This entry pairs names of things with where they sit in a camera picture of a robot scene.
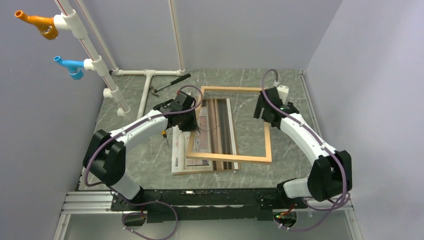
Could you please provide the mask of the yellow handled screwdriver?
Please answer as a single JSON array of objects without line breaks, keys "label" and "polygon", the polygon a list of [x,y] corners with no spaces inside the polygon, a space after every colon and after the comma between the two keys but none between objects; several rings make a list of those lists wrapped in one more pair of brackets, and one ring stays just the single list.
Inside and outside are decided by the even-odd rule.
[{"label": "yellow handled screwdriver", "polygon": [[170,144],[169,144],[169,140],[168,140],[167,131],[166,131],[166,130],[163,130],[163,131],[161,132],[161,135],[162,135],[162,137],[164,138],[164,141],[165,141],[166,145],[169,147],[169,146],[170,146]]}]

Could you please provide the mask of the plant photo print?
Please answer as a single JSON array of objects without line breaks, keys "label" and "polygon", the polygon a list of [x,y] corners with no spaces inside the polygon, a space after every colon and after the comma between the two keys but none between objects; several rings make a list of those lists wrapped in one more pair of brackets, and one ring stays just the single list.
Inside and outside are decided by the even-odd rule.
[{"label": "plant photo print", "polygon": [[[228,98],[205,99],[197,118],[193,152],[237,155],[238,147]],[[186,169],[227,170],[242,168],[239,162],[192,159],[185,156],[190,132],[172,129],[171,173]]]}]

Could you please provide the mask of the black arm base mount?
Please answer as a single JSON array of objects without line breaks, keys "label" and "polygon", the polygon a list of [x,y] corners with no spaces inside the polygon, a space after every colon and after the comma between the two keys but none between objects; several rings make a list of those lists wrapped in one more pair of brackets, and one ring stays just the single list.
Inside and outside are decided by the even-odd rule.
[{"label": "black arm base mount", "polygon": [[140,199],[128,203],[112,199],[113,212],[145,213],[148,223],[164,221],[256,219],[272,221],[279,212],[306,209],[300,198],[284,200],[271,188],[146,189]]}]

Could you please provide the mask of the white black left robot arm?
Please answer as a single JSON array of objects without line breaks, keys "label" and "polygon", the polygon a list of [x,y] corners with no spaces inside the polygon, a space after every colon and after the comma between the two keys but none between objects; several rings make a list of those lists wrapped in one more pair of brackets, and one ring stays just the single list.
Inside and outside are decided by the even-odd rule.
[{"label": "white black left robot arm", "polygon": [[145,139],[169,128],[178,127],[182,132],[197,129],[195,109],[201,101],[179,90],[174,99],[155,105],[140,119],[116,130],[96,131],[89,143],[82,165],[84,176],[89,173],[124,197],[124,204],[131,210],[144,203],[145,190],[126,173],[128,153]]}]

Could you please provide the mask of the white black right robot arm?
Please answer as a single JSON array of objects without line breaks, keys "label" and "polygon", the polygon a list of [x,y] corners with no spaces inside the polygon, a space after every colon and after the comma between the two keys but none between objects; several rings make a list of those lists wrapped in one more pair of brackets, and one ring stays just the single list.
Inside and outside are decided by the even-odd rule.
[{"label": "white black right robot arm", "polygon": [[281,86],[259,93],[253,117],[287,134],[311,164],[307,177],[286,180],[277,185],[275,200],[280,207],[287,208],[300,198],[322,202],[340,196],[342,202],[346,201],[353,187],[351,155],[327,144],[306,123],[293,103],[284,103]]}]

